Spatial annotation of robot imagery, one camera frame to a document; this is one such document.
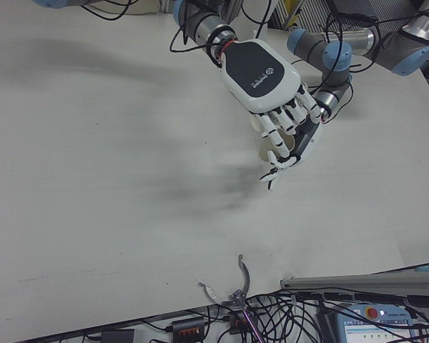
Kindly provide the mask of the white dexterous hand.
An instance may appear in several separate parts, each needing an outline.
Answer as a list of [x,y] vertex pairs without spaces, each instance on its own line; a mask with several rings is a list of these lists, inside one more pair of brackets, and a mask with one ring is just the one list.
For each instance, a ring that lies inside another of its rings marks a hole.
[[278,130],[278,133],[290,150],[288,158],[284,159],[279,155],[277,148],[269,138],[265,138],[259,149],[261,160],[270,164],[270,170],[260,177],[260,181],[266,183],[270,191],[274,189],[279,176],[284,171],[303,163],[311,155],[321,136],[322,124],[314,124],[309,120],[298,126],[294,135],[286,135],[281,129]]
[[260,39],[231,40],[220,49],[221,79],[227,90],[252,115],[264,138],[286,159],[290,150],[278,133],[296,134],[311,120],[321,123],[315,98],[290,62]]

